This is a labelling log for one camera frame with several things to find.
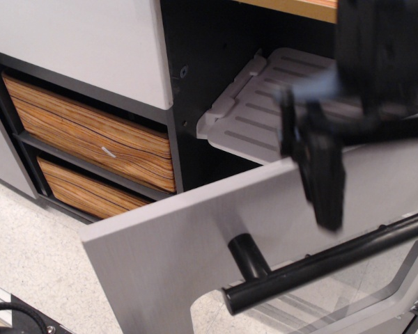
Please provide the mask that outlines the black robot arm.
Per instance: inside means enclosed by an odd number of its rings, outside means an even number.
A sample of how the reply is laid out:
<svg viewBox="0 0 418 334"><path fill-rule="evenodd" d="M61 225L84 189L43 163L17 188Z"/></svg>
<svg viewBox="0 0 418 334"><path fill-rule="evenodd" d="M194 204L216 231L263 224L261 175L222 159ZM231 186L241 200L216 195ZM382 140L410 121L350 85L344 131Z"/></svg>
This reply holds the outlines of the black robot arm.
<svg viewBox="0 0 418 334"><path fill-rule="evenodd" d="M340 1L333 67L277 96L281 153L298 164L320 227L343 219L347 145L418 137L418 118L384 121L385 102L418 102L418 1Z"/></svg>

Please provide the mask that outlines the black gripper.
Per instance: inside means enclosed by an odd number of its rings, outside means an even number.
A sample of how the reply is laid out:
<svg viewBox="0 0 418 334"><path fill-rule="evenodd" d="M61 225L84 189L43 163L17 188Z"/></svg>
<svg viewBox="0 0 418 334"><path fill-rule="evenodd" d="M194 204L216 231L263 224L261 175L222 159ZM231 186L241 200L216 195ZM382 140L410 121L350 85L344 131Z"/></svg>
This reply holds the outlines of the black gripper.
<svg viewBox="0 0 418 334"><path fill-rule="evenodd" d="M379 104L366 95L361 96L362 118L344 123L329 120L320 101L354 93L332 68L277 96L281 154L295 157L316 222L330 232L342 229L346 181L343 147L418 138L418 117L382 121Z"/></svg>

